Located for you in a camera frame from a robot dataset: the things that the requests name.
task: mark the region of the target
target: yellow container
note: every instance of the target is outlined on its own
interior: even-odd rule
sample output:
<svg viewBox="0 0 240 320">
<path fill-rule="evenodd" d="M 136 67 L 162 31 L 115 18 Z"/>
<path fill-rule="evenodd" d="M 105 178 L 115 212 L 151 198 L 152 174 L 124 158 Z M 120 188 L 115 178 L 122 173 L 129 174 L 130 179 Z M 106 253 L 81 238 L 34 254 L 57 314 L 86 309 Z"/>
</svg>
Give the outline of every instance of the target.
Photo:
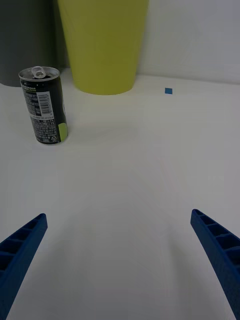
<svg viewBox="0 0 240 320">
<path fill-rule="evenodd" d="M 96 95 L 133 87 L 149 0 L 58 0 L 74 84 Z"/>
</svg>

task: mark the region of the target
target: can label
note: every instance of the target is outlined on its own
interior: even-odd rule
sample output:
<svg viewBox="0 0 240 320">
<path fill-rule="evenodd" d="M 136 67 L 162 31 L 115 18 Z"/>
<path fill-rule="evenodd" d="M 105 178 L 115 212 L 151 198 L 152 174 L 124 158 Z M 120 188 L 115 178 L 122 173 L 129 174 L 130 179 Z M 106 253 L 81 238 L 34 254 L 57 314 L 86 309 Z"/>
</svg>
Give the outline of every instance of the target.
<svg viewBox="0 0 240 320">
<path fill-rule="evenodd" d="M 36 83 L 21 80 L 36 139 L 47 145 L 62 142 L 68 135 L 60 78 Z"/>
</svg>

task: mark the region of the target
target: black can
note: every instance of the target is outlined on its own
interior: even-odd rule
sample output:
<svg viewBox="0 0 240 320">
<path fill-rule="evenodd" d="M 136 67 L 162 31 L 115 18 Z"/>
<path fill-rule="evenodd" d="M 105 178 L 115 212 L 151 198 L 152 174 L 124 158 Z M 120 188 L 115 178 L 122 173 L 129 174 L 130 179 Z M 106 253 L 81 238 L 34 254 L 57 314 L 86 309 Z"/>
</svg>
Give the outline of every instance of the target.
<svg viewBox="0 0 240 320">
<path fill-rule="evenodd" d="M 59 70 L 36 66 L 19 72 L 20 83 L 37 141 L 45 145 L 68 136 Z"/>
</svg>

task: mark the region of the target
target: small blue square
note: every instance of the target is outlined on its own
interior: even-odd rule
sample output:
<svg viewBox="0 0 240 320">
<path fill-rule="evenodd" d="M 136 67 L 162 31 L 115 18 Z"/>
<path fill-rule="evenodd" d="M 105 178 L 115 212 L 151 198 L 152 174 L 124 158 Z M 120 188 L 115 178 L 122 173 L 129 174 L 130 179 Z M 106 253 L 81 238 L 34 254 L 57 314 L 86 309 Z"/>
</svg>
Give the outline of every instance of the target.
<svg viewBox="0 0 240 320">
<path fill-rule="evenodd" d="M 167 95 L 172 95 L 173 94 L 173 89 L 172 88 L 165 88 L 165 93 Z"/>
</svg>

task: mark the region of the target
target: gray trash bin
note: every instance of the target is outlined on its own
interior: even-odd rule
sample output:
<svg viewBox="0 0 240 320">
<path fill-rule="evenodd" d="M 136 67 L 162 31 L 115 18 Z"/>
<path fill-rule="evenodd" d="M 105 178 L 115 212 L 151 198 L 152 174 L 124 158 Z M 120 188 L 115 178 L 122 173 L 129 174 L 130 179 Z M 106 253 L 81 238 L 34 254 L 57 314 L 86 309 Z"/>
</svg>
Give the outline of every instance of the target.
<svg viewBox="0 0 240 320">
<path fill-rule="evenodd" d="M 52 0 L 2 0 L 0 83 L 20 87 L 19 71 L 57 67 Z"/>
</svg>

